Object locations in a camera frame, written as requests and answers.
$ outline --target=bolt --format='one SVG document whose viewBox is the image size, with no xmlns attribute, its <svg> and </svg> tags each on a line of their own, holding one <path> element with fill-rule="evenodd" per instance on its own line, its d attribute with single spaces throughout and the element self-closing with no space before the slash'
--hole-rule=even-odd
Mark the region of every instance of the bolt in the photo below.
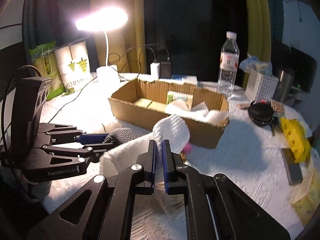
<svg viewBox="0 0 320 240">
<path fill-rule="evenodd" d="M 181 165 L 181 166 L 177 166 L 177 169 L 178 169 L 178 170 L 182 170 L 183 168 L 187 168 L 187 167 L 188 167 L 188 166 L 186 166 L 186 165 L 183 165 L 183 166 Z"/>
<path fill-rule="evenodd" d="M 142 166 L 140 164 L 134 164 L 131 166 L 131 169 L 134 171 L 139 171 L 142 169 Z"/>
<path fill-rule="evenodd" d="M 95 177 L 93 178 L 93 181 L 94 181 L 95 183 L 103 182 L 103 180 L 104 180 L 104 176 L 102 176 L 102 175 L 97 175 L 97 176 L 95 176 Z"/>
<path fill-rule="evenodd" d="M 225 180 L 227 179 L 227 177 L 226 177 L 225 175 L 221 174 L 221 173 L 217 174 L 217 175 L 215 176 L 215 178 L 216 178 L 216 180 L 218 180 L 218 181 L 225 181 Z"/>
</svg>

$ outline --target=open brown cardboard box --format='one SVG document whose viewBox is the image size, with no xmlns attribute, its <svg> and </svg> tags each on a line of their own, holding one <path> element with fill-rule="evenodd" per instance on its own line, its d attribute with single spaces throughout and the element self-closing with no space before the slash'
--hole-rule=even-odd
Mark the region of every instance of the open brown cardboard box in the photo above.
<svg viewBox="0 0 320 240">
<path fill-rule="evenodd" d="M 113 115 L 120 120 L 152 130 L 159 120 L 169 116 L 164 113 L 168 91 L 193 95 L 192 107 L 205 102 L 210 110 L 228 111 L 228 102 L 222 94 L 200 89 L 190 84 L 146 82 L 139 79 L 129 81 L 111 95 L 109 98 L 111 110 Z M 135 105 L 139 98 L 150 99 L 152 102 L 151 104 Z M 208 149 L 217 146 L 225 127 L 228 125 L 228 119 L 218 126 L 188 118 L 183 118 L 183 120 L 190 130 L 190 143 Z"/>
</svg>

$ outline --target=clear plastic bottle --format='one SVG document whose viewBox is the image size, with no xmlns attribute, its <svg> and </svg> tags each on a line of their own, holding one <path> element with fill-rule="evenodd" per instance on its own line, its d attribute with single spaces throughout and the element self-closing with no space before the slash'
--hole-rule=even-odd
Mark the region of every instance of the clear plastic bottle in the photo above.
<svg viewBox="0 0 320 240">
<path fill-rule="evenodd" d="M 227 32 L 227 40 L 221 49 L 218 91 L 230 98 L 235 85 L 239 61 L 239 48 L 236 43 L 237 34 Z"/>
</svg>

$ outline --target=pink pom-pom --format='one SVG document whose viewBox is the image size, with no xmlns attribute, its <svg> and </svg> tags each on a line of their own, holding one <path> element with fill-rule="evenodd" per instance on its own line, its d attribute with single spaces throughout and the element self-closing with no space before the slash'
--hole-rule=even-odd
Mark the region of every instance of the pink pom-pom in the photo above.
<svg viewBox="0 0 320 240">
<path fill-rule="evenodd" d="M 192 145 L 191 143 L 187 142 L 187 144 L 183 148 L 183 153 L 184 154 L 189 154 L 192 150 Z"/>
</svg>

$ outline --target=gray phone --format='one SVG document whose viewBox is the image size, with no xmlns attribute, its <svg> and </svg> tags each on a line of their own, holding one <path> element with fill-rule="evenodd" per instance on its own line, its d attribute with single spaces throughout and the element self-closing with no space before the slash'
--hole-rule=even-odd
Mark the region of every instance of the gray phone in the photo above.
<svg viewBox="0 0 320 240">
<path fill-rule="evenodd" d="M 284 166 L 287 171 L 289 185 L 301 183 L 303 180 L 299 163 L 294 163 L 295 158 L 289 148 L 281 149 Z"/>
</svg>

